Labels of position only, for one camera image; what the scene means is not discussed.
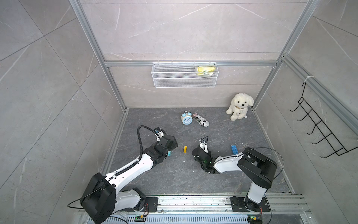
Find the blue long lego brick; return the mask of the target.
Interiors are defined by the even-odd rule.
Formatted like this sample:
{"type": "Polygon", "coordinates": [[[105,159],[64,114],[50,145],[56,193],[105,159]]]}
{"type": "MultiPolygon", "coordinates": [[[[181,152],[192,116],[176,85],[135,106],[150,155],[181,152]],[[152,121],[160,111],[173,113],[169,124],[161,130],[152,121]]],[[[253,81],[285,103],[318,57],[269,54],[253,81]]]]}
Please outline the blue long lego brick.
{"type": "Polygon", "coordinates": [[[231,149],[232,149],[232,153],[233,155],[237,155],[239,154],[237,146],[236,145],[231,145],[231,149]]]}

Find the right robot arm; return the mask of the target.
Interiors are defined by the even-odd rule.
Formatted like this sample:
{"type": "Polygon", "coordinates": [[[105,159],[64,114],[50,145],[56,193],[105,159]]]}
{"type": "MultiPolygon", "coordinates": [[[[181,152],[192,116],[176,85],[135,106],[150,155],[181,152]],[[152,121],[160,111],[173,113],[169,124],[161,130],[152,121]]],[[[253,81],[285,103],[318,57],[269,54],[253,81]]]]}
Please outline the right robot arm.
{"type": "Polygon", "coordinates": [[[262,201],[276,178],[277,163],[274,160],[250,147],[236,155],[212,157],[211,151],[205,144],[195,148],[192,155],[207,173],[241,171],[249,177],[251,185],[245,198],[231,197],[230,199],[233,211],[238,211],[240,204],[251,212],[266,211],[262,201]]]}

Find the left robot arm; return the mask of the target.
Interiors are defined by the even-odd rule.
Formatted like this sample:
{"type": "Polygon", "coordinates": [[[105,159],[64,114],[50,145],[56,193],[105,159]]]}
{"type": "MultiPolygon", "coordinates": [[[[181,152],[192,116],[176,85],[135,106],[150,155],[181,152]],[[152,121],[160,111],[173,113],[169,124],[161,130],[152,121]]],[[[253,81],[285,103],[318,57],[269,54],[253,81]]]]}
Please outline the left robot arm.
{"type": "Polygon", "coordinates": [[[124,187],[141,174],[162,163],[168,152],[178,143],[174,136],[166,134],[161,128],[145,129],[156,135],[156,142],[144,149],[138,133],[140,154],[132,162],[108,174],[96,173],[89,181],[82,197],[78,199],[81,209],[85,210],[96,224],[103,223],[118,211],[149,211],[145,194],[137,188],[123,190],[124,187]]]}

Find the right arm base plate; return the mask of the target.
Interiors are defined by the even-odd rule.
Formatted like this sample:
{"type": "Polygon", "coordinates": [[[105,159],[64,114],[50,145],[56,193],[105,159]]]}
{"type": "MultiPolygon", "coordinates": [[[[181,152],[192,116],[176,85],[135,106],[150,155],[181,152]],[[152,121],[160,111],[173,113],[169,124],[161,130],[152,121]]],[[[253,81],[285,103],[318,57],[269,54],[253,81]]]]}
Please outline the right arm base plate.
{"type": "Polygon", "coordinates": [[[230,204],[233,212],[270,212],[267,199],[262,198],[260,203],[255,203],[247,197],[233,196],[230,198],[230,204]]]}

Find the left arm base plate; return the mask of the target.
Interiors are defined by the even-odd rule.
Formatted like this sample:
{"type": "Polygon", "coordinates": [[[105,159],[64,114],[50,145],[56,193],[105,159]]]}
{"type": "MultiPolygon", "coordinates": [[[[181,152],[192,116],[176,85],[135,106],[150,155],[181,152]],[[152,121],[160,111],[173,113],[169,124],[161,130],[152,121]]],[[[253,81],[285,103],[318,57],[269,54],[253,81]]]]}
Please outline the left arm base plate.
{"type": "Polygon", "coordinates": [[[139,212],[156,212],[158,208],[158,197],[146,197],[140,199],[138,206],[135,210],[139,212]]]}

